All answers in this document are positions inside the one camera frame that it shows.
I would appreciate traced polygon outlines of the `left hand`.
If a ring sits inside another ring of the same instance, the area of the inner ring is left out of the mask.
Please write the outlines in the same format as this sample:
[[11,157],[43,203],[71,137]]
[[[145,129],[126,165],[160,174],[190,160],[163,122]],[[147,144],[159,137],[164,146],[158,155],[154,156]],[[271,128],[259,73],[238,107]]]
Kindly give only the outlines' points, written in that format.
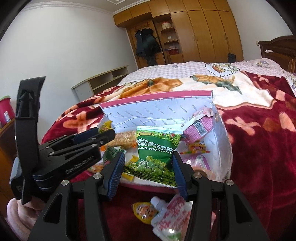
[[7,222],[20,240],[28,240],[45,202],[37,197],[22,205],[21,200],[11,199],[6,207]]

